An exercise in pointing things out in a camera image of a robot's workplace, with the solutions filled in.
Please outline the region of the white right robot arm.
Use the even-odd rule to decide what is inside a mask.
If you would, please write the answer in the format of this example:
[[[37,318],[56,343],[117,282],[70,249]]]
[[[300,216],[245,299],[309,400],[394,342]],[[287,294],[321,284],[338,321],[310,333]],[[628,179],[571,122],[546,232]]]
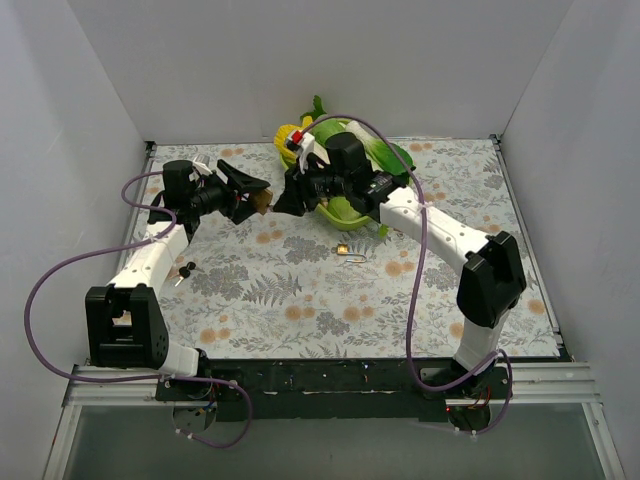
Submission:
[[[274,211],[302,216],[323,200],[343,197],[358,213],[418,242],[422,252],[432,252],[458,275],[456,302],[464,330],[453,356],[452,383],[464,397],[479,395],[489,384],[487,370],[498,355],[505,320],[526,288],[516,239],[505,231],[476,230],[428,205],[408,172],[374,170],[352,133],[331,136],[321,151],[310,133],[295,129],[284,145],[296,163],[285,173]]]

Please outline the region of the large brass padlock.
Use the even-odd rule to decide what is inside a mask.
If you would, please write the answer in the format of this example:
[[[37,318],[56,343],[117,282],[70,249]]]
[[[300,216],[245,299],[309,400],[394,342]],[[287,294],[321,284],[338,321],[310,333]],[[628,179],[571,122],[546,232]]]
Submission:
[[[269,189],[263,189],[258,192],[253,192],[249,196],[249,201],[253,208],[260,215],[265,215],[271,206],[273,193]]]

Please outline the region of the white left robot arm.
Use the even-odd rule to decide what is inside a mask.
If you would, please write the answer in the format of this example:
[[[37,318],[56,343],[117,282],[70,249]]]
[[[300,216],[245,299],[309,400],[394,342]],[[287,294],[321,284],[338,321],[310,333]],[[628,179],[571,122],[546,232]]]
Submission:
[[[271,201],[270,185],[208,157],[166,163],[162,191],[151,203],[144,244],[104,287],[85,297],[90,359],[111,368],[147,368],[178,376],[178,387],[193,400],[213,386],[194,347],[171,340],[158,297],[177,257],[189,246],[203,216],[218,212],[234,224],[263,214]]]

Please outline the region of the black-headed key pair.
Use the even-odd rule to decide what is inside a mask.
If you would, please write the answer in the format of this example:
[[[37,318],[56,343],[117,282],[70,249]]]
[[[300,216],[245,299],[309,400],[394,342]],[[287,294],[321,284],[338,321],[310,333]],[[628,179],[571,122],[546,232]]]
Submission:
[[[189,261],[177,268],[172,268],[166,277],[167,282],[172,282],[175,286],[179,286],[184,280],[188,279],[194,272],[201,273],[203,269],[195,262]]]

